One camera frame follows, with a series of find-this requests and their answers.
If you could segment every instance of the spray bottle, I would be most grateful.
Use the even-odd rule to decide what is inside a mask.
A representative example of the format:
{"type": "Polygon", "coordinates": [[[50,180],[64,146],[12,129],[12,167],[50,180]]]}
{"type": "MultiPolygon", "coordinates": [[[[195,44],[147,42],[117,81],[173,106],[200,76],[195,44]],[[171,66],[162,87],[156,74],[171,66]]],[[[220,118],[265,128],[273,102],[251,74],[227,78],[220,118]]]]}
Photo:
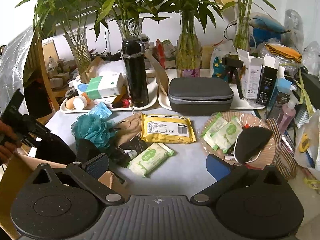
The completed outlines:
{"type": "Polygon", "coordinates": [[[289,102],[282,106],[282,111],[279,114],[279,117],[277,120],[281,134],[283,134],[285,130],[287,130],[290,122],[295,117],[296,110],[294,108],[298,103],[299,101],[297,100],[297,98],[293,94],[291,94],[289,102]]]}

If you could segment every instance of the white wall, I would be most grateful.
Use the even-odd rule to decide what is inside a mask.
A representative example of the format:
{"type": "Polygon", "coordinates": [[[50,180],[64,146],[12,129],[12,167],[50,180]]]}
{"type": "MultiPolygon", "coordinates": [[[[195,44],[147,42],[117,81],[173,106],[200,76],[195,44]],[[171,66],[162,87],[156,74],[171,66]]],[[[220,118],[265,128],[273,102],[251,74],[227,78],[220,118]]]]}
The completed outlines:
{"type": "MultiPolygon", "coordinates": [[[[18,8],[14,8],[15,5],[21,0],[0,0],[0,4],[4,4],[0,11],[0,44],[6,44],[18,33],[22,32],[28,25],[32,24],[33,19],[33,6],[35,1],[28,2],[18,8]]],[[[286,9],[292,8],[298,11],[302,18],[304,19],[304,29],[305,29],[305,45],[308,45],[314,39],[320,42],[320,30],[316,28],[317,24],[320,23],[320,15],[318,12],[318,7],[320,0],[269,0],[274,6],[276,6],[277,11],[269,8],[261,0],[254,0],[259,6],[261,6],[265,11],[272,17],[277,19],[279,22],[284,22],[284,13],[286,9]]],[[[263,12],[260,8],[253,5],[252,11],[263,12]]],[[[163,14],[166,16],[171,16],[171,18],[166,19],[161,22],[154,22],[150,19],[145,19],[143,22],[142,31],[144,34],[150,37],[151,41],[156,41],[160,39],[170,39],[175,45],[180,34],[180,16],[174,13],[163,14]]],[[[94,16],[90,17],[89,25],[87,28],[87,41],[88,47],[90,49],[97,48],[97,52],[101,53],[106,47],[106,42],[104,38],[105,28],[101,26],[100,36],[95,41],[94,30],[89,30],[93,27],[94,16]]],[[[204,34],[200,23],[196,20],[196,33],[202,45],[214,44],[223,39],[223,31],[228,25],[228,22],[223,21],[219,16],[215,14],[217,28],[215,29],[211,22],[208,23],[206,33],[204,34]]],[[[110,34],[107,34],[108,38],[108,49],[112,53],[116,53],[121,47],[121,36],[116,22],[109,23],[110,34]]],[[[60,58],[66,58],[68,60],[72,59],[71,51],[68,47],[67,41],[64,39],[63,34],[57,35],[53,38],[60,58]]]]}

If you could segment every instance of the eye mask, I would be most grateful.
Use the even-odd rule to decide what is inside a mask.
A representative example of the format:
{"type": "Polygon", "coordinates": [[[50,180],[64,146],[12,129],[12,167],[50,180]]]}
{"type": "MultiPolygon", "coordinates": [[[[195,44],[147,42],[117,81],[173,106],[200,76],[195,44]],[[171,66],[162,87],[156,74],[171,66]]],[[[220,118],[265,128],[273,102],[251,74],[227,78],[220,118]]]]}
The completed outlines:
{"type": "Polygon", "coordinates": [[[272,134],[271,130],[259,126],[244,129],[237,137],[233,151],[236,161],[242,164],[254,162],[268,144],[272,134]]]}

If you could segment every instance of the striped strap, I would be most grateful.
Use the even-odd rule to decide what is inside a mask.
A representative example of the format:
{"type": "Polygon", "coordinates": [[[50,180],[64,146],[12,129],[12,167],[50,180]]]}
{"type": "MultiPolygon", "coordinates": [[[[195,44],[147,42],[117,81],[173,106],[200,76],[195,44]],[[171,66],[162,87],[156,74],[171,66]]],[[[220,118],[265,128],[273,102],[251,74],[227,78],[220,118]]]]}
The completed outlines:
{"type": "Polygon", "coordinates": [[[273,159],[274,165],[278,168],[285,179],[292,179],[297,176],[297,163],[287,148],[283,145],[281,133],[275,119],[266,120],[266,124],[273,131],[276,141],[276,154],[273,159]]]}

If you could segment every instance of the metal screw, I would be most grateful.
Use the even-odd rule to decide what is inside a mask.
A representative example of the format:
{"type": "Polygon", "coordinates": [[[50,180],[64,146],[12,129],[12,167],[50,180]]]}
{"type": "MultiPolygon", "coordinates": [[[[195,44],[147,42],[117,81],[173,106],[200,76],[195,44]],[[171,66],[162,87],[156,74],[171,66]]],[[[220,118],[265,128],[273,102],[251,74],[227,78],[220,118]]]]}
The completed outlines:
{"type": "Polygon", "coordinates": [[[109,194],[106,196],[106,200],[109,202],[116,202],[121,199],[121,196],[119,194],[109,194]]]}
{"type": "Polygon", "coordinates": [[[207,196],[207,195],[204,195],[204,194],[198,194],[198,195],[195,195],[193,197],[193,199],[197,202],[206,202],[208,201],[210,198],[207,196]]]}

